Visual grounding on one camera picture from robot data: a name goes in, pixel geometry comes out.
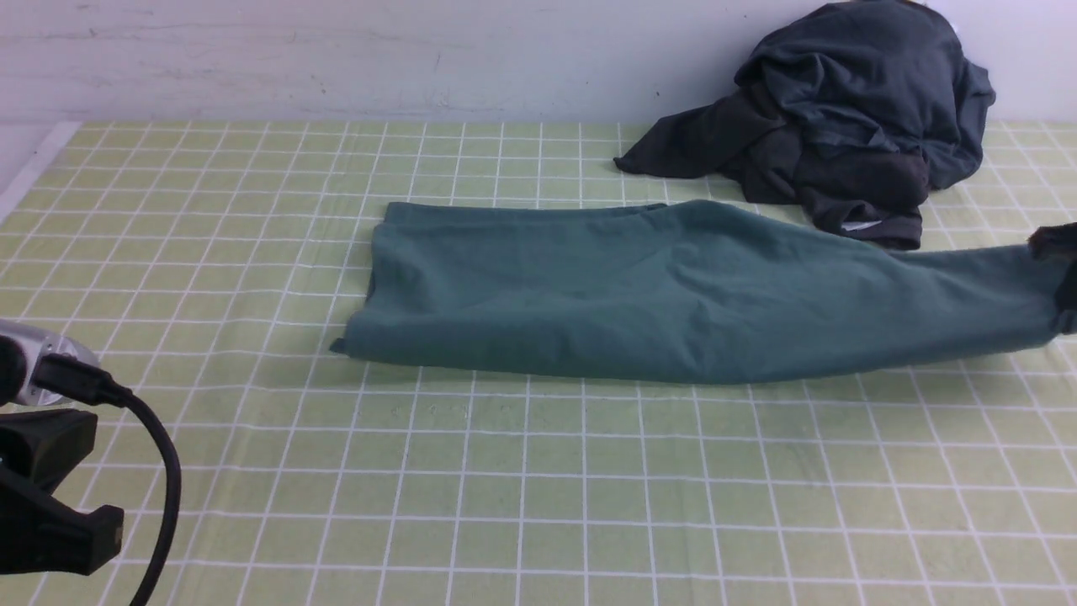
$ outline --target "white wall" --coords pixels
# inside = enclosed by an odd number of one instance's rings
[[[994,117],[1077,121],[1077,0],[945,0]],[[4,0],[0,121],[648,121],[821,0]]]

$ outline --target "green grid mat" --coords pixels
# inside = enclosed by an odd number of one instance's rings
[[[0,224],[0,318],[102,353],[172,432],[183,513],[154,604],[1074,605],[1077,340],[727,389],[327,354],[391,200],[704,197],[805,223],[721,178],[617,172],[643,131],[84,125]],[[985,145],[924,206],[925,249],[1075,220],[1077,126],[992,123]],[[157,453],[96,412],[57,495],[125,508],[126,549],[90,578],[0,578],[5,606],[125,604],[141,578]]]

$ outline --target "black cord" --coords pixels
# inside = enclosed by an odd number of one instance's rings
[[[182,491],[182,470],[180,456],[176,446],[160,420],[153,410],[138,398],[130,390],[117,384],[108,372],[81,363],[74,358],[59,354],[50,354],[41,360],[33,374],[33,384],[41,390],[59,394],[66,398],[85,405],[112,405],[127,409],[150,433],[153,442],[160,451],[165,464],[165,508],[160,520],[160,531],[157,533],[157,544],[150,556],[142,582],[131,598],[130,606],[145,606],[153,595],[160,574],[165,569],[168,552],[172,548],[176,536],[176,525],[180,519],[180,493]]]

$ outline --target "pile of clothes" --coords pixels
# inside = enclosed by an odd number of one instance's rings
[[[817,229],[702,199],[393,202],[374,230],[365,306],[332,351],[740,384],[1016,352],[1077,329],[1077,224],[1027,244],[912,251],[928,192],[979,167],[995,98],[940,15],[905,0],[829,4],[764,39],[737,83],[660,119],[617,165],[722,172],[751,201],[802,205]]]
[[[659,119],[631,173],[719,172],[757,203],[803,207],[822,230],[920,246],[918,207],[982,160],[988,72],[950,23],[907,0],[826,4],[770,33],[711,105]]]

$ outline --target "teal fabric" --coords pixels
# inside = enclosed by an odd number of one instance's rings
[[[537,376],[739,384],[1041,347],[1067,263],[885,251],[708,200],[599,210],[393,202],[336,353]]]

